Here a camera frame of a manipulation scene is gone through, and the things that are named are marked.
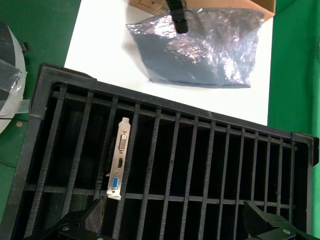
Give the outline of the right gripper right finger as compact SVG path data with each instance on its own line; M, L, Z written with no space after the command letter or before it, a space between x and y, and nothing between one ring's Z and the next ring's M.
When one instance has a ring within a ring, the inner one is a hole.
M296 228L281 215L260 210L252 201L245 201L243 225L251 240L316 240Z

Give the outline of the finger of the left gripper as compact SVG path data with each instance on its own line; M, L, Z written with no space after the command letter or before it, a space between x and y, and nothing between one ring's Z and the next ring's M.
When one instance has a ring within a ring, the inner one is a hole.
M188 32L188 24L185 14L185 7L182 0L166 0L171 19L178 34Z

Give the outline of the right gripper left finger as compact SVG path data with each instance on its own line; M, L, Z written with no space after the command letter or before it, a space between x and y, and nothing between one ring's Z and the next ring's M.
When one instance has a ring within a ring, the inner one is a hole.
M96 199L84 210L67 213L53 227L34 233L27 240L104 240L101 227L105 201Z

